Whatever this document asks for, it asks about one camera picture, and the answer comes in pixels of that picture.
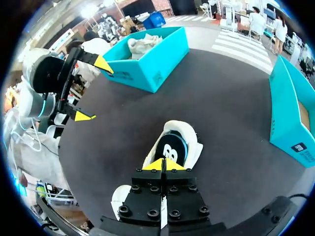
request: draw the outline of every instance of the blue bin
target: blue bin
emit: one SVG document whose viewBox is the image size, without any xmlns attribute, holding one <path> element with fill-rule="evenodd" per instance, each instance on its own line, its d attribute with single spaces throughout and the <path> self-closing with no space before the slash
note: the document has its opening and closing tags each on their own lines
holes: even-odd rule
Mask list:
<svg viewBox="0 0 315 236">
<path fill-rule="evenodd" d="M 150 15 L 151 22 L 154 26 L 154 28 L 160 28 L 166 24 L 164 17 L 160 12 L 153 12 Z"/>
<path fill-rule="evenodd" d="M 129 59 L 131 52 L 127 44 L 128 40 L 130 38 L 142 39 L 147 33 L 161 36 L 162 42 L 139 60 Z M 111 81 L 154 93 L 188 52 L 184 27 L 156 28 L 136 32 L 118 42 L 103 55 L 114 74 L 110 75 L 104 71 L 102 73 Z"/>
<path fill-rule="evenodd" d="M 150 16 L 146 20 L 144 20 L 142 23 L 143 23 L 144 28 L 146 28 L 147 30 L 155 28 L 151 21 Z"/>
<path fill-rule="evenodd" d="M 270 142 L 303 166 L 315 166 L 315 90 L 287 59 L 279 56 L 269 78 L 272 98 Z M 310 129 L 299 108 L 309 113 Z"/>
</svg>

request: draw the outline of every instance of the black table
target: black table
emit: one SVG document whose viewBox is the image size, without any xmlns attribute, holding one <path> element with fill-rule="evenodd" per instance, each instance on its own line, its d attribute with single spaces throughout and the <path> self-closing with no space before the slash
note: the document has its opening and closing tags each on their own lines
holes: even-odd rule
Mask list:
<svg viewBox="0 0 315 236">
<path fill-rule="evenodd" d="M 269 143 L 268 75 L 226 56 L 191 50 L 156 94 L 99 76 L 78 106 L 97 117 L 67 123 L 60 161 L 95 226 L 102 215 L 115 218 L 113 192 L 131 183 L 171 119 L 190 123 L 204 145 L 194 170 L 213 223 L 231 227 L 249 218 L 287 195 L 304 172 Z"/>
</svg>

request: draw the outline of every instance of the cardboard box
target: cardboard box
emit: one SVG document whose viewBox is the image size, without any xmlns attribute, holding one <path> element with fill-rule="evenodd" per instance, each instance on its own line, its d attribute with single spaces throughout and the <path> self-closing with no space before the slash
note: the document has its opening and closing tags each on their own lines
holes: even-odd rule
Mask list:
<svg viewBox="0 0 315 236">
<path fill-rule="evenodd" d="M 76 227 L 81 226 L 84 222 L 88 220 L 82 211 L 58 208 L 55 208 L 55 211 Z"/>
<path fill-rule="evenodd" d="M 146 34 L 163 38 L 139 60 L 128 59 L 130 38 L 143 39 Z M 169 74 L 189 52 L 184 27 L 165 27 L 133 33 L 112 47 L 103 57 L 114 74 L 102 71 L 111 81 L 122 83 L 149 92 L 156 92 Z"/>
<path fill-rule="evenodd" d="M 246 15 L 246 11 L 242 10 L 242 11 L 240 11 L 240 14 Z"/>
<path fill-rule="evenodd" d="M 270 142 L 306 168 L 315 166 L 315 90 L 282 56 L 278 57 L 269 82 Z"/>
<path fill-rule="evenodd" d="M 130 25 L 128 24 L 128 22 L 123 21 L 121 22 L 121 24 L 125 28 L 124 36 L 129 35 L 131 33 L 131 30 L 130 30 Z"/>
<path fill-rule="evenodd" d="M 136 26 L 135 23 L 133 22 L 133 20 L 132 20 L 131 18 L 126 19 L 126 21 L 127 21 L 127 23 L 129 24 L 130 27 L 132 27 L 132 26 L 135 27 L 135 26 Z"/>
</svg>

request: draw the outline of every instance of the crosswalk stripe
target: crosswalk stripe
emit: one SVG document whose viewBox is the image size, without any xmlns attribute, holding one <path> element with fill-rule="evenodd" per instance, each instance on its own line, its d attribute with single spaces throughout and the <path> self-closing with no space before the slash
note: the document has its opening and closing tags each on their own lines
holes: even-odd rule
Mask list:
<svg viewBox="0 0 315 236">
<path fill-rule="evenodd" d="M 175 17 L 174 19 L 169 20 L 169 22 L 171 22 L 171 21 L 175 21 L 175 20 L 177 20 L 177 19 L 179 19 L 179 18 L 182 18 L 182 16 L 177 16 L 177 17 Z"/>
<path fill-rule="evenodd" d="M 192 21 L 198 21 L 198 20 L 200 20 L 200 19 L 202 19 L 203 18 L 203 16 L 199 16 L 199 17 L 197 17 L 196 19 L 193 19 Z"/>
<path fill-rule="evenodd" d="M 239 44 L 236 44 L 236 43 L 232 43 L 232 42 L 230 42 L 230 41 L 225 41 L 225 40 L 222 40 L 222 39 L 216 39 L 215 42 L 216 42 L 216 43 L 219 43 L 219 44 L 224 44 L 224 45 L 227 45 L 227 46 L 231 46 L 231 47 L 240 49 L 240 50 L 242 50 L 242 51 L 245 51 L 245 52 L 247 52 L 247 53 L 250 53 L 250 54 L 252 54 L 252 55 L 255 55 L 256 57 L 259 57 L 259 58 L 261 58 L 261 59 L 263 59 L 263 60 L 265 60 L 266 62 L 269 62 L 269 63 L 271 64 L 271 61 L 270 61 L 270 59 L 269 59 L 268 56 L 262 55 L 262 54 L 260 54 L 259 52 L 254 51 L 254 50 L 252 50 L 252 49 L 250 49 L 250 48 L 244 47 L 244 46 L 239 45 Z"/>
<path fill-rule="evenodd" d="M 227 33 L 231 32 L 231 31 L 229 31 L 228 29 L 222 29 L 222 31 L 227 32 Z M 248 39 L 248 40 L 249 40 L 248 36 L 243 35 L 243 34 L 238 33 L 238 32 L 236 32 L 236 33 L 240 36 L 240 38 L 245 38 L 245 39 Z M 261 43 L 261 42 L 258 42 L 258 41 L 251 40 L 251 42 L 256 43 L 256 44 L 259 44 L 259 45 L 262 45 L 262 43 Z"/>
<path fill-rule="evenodd" d="M 186 18 L 188 18 L 189 16 L 184 16 L 183 18 L 181 18 L 181 19 L 178 19 L 178 20 L 176 20 L 176 21 L 182 21 L 183 19 L 186 19 Z"/>
<path fill-rule="evenodd" d="M 191 17 L 189 17 L 189 18 L 187 18 L 187 19 L 184 19 L 184 21 L 190 21 L 190 20 L 192 20 L 193 18 L 195 18 L 196 16 L 191 16 Z"/>
<path fill-rule="evenodd" d="M 221 34 L 221 35 L 229 35 L 228 32 L 220 32 L 220 34 Z M 256 43 L 256 42 L 254 42 L 254 41 L 252 41 L 252 40 L 249 40 L 247 37 L 239 37 L 238 39 L 243 40 L 243 41 L 246 41 L 246 42 L 248 42 L 248 43 L 251 43 L 251 44 L 253 44 L 253 45 L 255 45 L 255 46 L 259 47 L 259 48 L 265 49 L 265 47 L 262 46 L 260 43 Z"/>
<path fill-rule="evenodd" d="M 173 19 L 175 19 L 175 18 L 176 18 L 176 16 L 175 16 L 175 17 L 168 18 L 168 19 L 166 19 L 166 21 L 173 20 Z"/>
<path fill-rule="evenodd" d="M 259 66 L 261 66 L 262 68 L 266 69 L 268 72 L 271 72 L 272 71 L 272 66 L 271 65 L 268 65 L 266 63 L 264 63 L 263 61 L 261 60 L 258 60 L 248 54 L 245 54 L 245 53 L 242 53 L 240 51 L 237 51 L 237 50 L 234 50 L 234 49 L 230 49 L 230 48 L 227 48 L 227 47 L 223 47 L 223 46 L 220 46 L 220 45 L 213 45 L 212 46 L 213 49 L 215 50 L 218 50 L 218 51 L 222 51 L 222 52 L 225 52 L 225 53 L 228 53 L 228 54 L 232 54 L 234 56 L 237 56 L 236 59 L 246 59 L 246 60 L 249 60 Z"/>
<path fill-rule="evenodd" d="M 265 49 L 262 49 L 260 47 L 255 46 L 255 45 L 252 45 L 252 44 L 250 44 L 248 42 L 239 40 L 238 38 L 233 38 L 233 37 L 229 37 L 229 36 L 225 36 L 225 35 L 219 35 L 218 38 L 225 39 L 225 40 L 232 41 L 232 42 L 239 43 L 239 44 L 243 44 L 246 47 L 253 48 L 256 51 L 259 51 L 260 53 L 265 54 L 266 56 L 268 56 L 268 53 L 265 51 Z"/>
<path fill-rule="evenodd" d="M 202 19 L 201 21 L 208 21 L 208 20 L 210 20 L 210 18 L 209 17 L 206 17 L 205 19 Z"/>
</svg>

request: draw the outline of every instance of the logo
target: logo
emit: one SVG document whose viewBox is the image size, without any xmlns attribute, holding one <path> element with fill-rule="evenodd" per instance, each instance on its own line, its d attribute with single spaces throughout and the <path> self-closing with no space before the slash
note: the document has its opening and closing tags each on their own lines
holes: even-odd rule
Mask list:
<svg viewBox="0 0 315 236">
<path fill-rule="evenodd" d="M 291 147 L 295 152 L 301 152 L 307 149 L 304 143 L 299 143 Z"/>
<path fill-rule="evenodd" d="M 165 144 L 163 156 L 171 159 L 174 162 L 177 162 L 177 158 L 178 158 L 177 151 L 175 149 L 172 149 L 172 147 L 169 144 Z"/>
<path fill-rule="evenodd" d="M 153 77 L 153 81 L 155 82 L 155 84 L 158 86 L 161 81 L 162 81 L 162 76 L 161 76 L 161 73 L 158 72 L 154 77 Z"/>
</svg>

